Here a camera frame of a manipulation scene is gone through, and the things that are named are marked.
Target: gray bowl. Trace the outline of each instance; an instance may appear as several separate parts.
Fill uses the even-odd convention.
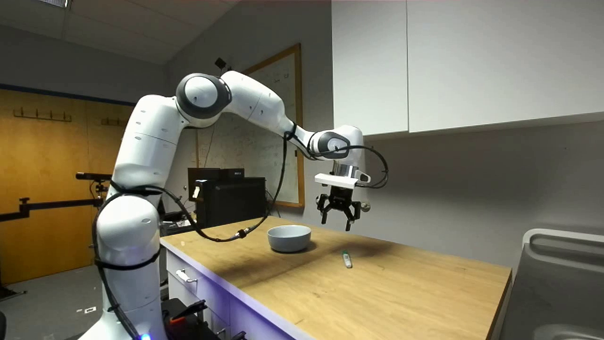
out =
[[[282,225],[269,230],[269,243],[278,253],[297,253],[310,245],[310,226]]]

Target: gray chair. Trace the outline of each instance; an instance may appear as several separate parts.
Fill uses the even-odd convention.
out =
[[[604,340],[604,234],[529,230],[499,338]]]
[[[0,311],[0,340],[6,336],[6,315]]]

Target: wooden countertop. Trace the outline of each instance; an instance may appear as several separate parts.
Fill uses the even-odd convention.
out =
[[[252,221],[206,228],[231,236]],[[197,232],[163,243],[225,277],[314,338],[488,338],[510,268],[312,226],[305,253],[274,253],[269,217],[248,238],[216,243]],[[342,251],[354,257],[346,268]]]

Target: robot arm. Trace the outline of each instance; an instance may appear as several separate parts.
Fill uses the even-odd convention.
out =
[[[223,77],[193,73],[178,85],[174,98],[144,96],[129,119],[112,189],[93,223],[105,313],[82,340],[167,340],[157,272],[159,189],[167,185],[182,130],[210,126],[225,111],[288,138],[310,158],[335,160],[333,174],[318,175],[320,183],[333,187],[331,196],[324,194],[318,204],[324,221],[331,208],[346,211],[350,221],[359,217],[352,192],[374,185],[359,170],[359,128],[308,132],[286,115],[276,92],[252,77],[239,72]]]
[[[335,160],[333,174],[318,174],[316,181],[331,185],[331,194],[322,194],[318,208],[327,221],[329,209],[342,209],[348,221],[361,215],[361,204],[352,202],[356,187],[369,187],[371,175],[359,170],[363,134],[344,124],[335,130],[308,132],[286,115],[284,100],[263,83],[227,72],[222,79],[193,73],[178,85],[176,102],[195,126],[216,121],[223,111],[290,138],[308,158]]]

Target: white cabinet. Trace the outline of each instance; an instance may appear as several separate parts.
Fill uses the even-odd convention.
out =
[[[295,325],[284,321],[263,304],[206,270],[189,257],[182,257],[167,247],[167,270],[171,298],[180,298],[186,306],[205,300],[205,319],[220,338],[244,334],[250,340],[305,340],[308,338]]]
[[[408,0],[410,130],[604,111],[603,0]]]
[[[604,113],[603,0],[333,2],[335,124],[424,132]]]
[[[407,2],[333,2],[335,124],[408,130]]]

